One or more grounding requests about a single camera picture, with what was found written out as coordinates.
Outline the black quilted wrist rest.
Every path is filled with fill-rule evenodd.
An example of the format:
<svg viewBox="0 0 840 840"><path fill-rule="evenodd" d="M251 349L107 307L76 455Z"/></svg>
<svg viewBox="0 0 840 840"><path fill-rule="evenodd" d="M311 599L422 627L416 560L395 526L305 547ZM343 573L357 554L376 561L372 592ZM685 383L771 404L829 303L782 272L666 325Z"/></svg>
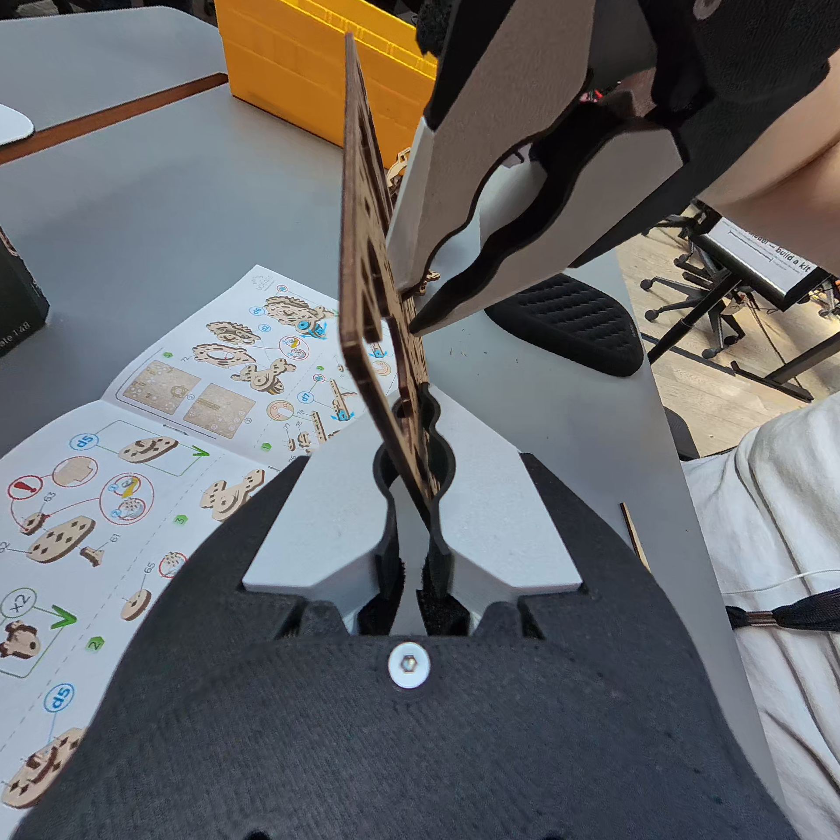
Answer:
<svg viewBox="0 0 840 840"><path fill-rule="evenodd" d="M500 328L566 360L615 377L646 360L631 313L614 297L558 274L485 309Z"/></svg>

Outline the person's right forearm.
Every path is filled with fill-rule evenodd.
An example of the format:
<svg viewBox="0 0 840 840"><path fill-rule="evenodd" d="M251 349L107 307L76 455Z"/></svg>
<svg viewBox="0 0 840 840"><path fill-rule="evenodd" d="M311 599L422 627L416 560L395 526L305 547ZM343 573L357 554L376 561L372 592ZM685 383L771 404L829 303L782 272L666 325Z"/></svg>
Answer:
<svg viewBox="0 0 840 840"><path fill-rule="evenodd" d="M839 274L838 53L700 200L734 224Z"/></svg>

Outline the black model kit box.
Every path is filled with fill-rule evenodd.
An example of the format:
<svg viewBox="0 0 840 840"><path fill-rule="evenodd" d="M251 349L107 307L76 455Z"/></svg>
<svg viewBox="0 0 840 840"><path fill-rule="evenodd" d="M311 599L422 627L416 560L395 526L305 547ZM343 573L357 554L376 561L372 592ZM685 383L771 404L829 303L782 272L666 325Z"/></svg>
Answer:
<svg viewBox="0 0 840 840"><path fill-rule="evenodd" d="M45 326L49 302L1 230L1 355Z"/></svg>

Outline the thin wooden stick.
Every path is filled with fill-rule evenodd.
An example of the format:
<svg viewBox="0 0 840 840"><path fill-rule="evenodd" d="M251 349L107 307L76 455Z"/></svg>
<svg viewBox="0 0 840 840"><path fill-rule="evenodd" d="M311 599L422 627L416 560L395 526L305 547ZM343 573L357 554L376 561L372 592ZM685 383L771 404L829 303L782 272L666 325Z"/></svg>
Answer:
<svg viewBox="0 0 840 840"><path fill-rule="evenodd" d="M642 545L642 542L641 542L641 539L639 537L637 528L635 526L634 520L633 520L631 512L629 510L629 506L624 501L622 501L622 502L619 503L619 508L620 508L621 513L623 515L623 520L624 520L624 523L625 523L625 527L626 527L628 537L630 539L630 543L631 543L631 546L633 548L633 551L635 552L636 556L638 557L638 559L640 560L642 565L645 567L645 569L649 573L652 573L652 571L650 569L648 559L647 559L647 556L646 556L646 553L644 551L644 547Z"/></svg>

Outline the wooden model parts sheet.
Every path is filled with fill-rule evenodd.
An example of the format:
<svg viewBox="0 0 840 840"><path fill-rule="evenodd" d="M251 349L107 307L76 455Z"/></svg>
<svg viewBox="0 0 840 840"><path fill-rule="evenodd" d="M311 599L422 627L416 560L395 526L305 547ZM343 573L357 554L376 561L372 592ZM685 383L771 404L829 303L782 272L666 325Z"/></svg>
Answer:
<svg viewBox="0 0 840 840"><path fill-rule="evenodd" d="M340 347L387 454L429 525L440 489L432 467L433 400L422 341L408 329L413 299L397 290L387 257L392 203L352 33L344 36L344 66ZM393 346L395 397L383 390L371 357L373 344L384 339L384 326Z"/></svg>

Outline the black framed marker sign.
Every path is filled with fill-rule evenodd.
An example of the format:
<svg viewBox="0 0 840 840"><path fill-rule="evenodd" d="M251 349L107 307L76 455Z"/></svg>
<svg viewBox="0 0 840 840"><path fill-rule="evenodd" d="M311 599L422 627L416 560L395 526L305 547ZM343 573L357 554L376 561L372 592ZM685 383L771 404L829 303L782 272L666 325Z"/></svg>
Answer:
<svg viewBox="0 0 840 840"><path fill-rule="evenodd" d="M675 259L684 282L664 277L646 278L639 284L651 291L654 284L681 291L686 298L661 308L647 310L644 317L654 322L665 312L686 311L684 317L660 339L652 340L649 363L676 350L690 330L708 318L714 344L701 358L715 359L745 337L736 315L744 308L758 312L756 297L783 313L794 305L823 295L822 317L838 316L838 277L795 255L789 250L754 236L703 203L697 203L693 217L669 215L656 228L674 228L688 244L688 253Z"/></svg>

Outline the white round stand base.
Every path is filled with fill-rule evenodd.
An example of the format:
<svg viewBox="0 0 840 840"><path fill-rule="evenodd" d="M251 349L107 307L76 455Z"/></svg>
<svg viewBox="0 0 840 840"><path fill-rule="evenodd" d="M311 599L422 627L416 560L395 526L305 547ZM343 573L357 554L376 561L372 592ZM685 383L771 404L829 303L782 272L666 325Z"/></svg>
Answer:
<svg viewBox="0 0 840 840"><path fill-rule="evenodd" d="M35 132L32 121L23 113L0 105L0 144L1 147L26 140Z"/></svg>

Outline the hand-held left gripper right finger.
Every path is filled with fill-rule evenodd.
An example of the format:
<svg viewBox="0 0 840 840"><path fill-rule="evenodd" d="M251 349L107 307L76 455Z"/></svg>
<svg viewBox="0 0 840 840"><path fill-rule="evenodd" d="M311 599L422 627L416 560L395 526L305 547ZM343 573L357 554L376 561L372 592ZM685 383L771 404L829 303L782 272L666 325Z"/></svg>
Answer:
<svg viewBox="0 0 840 840"><path fill-rule="evenodd" d="M488 607L576 592L582 578L517 447L436 386L422 387L438 490L420 613L429 636L465 636Z"/></svg>

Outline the white instruction booklet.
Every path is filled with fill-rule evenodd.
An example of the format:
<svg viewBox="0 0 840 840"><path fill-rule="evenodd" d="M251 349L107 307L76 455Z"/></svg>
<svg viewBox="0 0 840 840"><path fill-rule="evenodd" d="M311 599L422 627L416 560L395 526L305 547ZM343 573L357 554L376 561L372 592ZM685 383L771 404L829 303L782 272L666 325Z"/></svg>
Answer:
<svg viewBox="0 0 840 840"><path fill-rule="evenodd" d="M2 457L2 837L64 769L201 543L365 414L339 303L255 266Z"/></svg>

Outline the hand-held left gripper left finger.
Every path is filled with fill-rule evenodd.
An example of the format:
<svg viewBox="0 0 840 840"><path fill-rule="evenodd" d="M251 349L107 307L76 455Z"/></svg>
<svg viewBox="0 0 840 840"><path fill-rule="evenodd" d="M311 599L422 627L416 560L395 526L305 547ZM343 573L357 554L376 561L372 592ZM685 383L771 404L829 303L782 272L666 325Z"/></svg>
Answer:
<svg viewBox="0 0 840 840"><path fill-rule="evenodd" d="M350 633L388 635L401 601L395 477L371 416L353 420L307 458L244 588L330 602Z"/></svg>

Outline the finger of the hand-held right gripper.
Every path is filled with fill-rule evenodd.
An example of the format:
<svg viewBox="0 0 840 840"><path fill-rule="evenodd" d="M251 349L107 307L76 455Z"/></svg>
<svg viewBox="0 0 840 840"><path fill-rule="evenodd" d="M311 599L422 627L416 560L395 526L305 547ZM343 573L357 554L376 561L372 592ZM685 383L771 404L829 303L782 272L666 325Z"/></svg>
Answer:
<svg viewBox="0 0 840 840"><path fill-rule="evenodd" d="M387 237L400 291L469 223L499 163L582 92L594 17L593 1L452 3Z"/></svg>
<svg viewBox="0 0 840 840"><path fill-rule="evenodd" d="M411 322L425 335L564 271L683 165L674 135L575 105L481 211L478 256Z"/></svg>

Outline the yellow plastic bin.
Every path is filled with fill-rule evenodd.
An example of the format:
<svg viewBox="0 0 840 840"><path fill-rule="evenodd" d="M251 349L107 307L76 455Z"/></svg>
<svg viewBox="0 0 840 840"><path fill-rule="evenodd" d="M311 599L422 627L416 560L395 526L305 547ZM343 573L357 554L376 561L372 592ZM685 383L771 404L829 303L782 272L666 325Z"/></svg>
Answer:
<svg viewBox="0 0 840 840"><path fill-rule="evenodd" d="M384 164L412 144L437 72L413 25L363 1L216 1L215 10L236 98L341 146L351 33Z"/></svg>

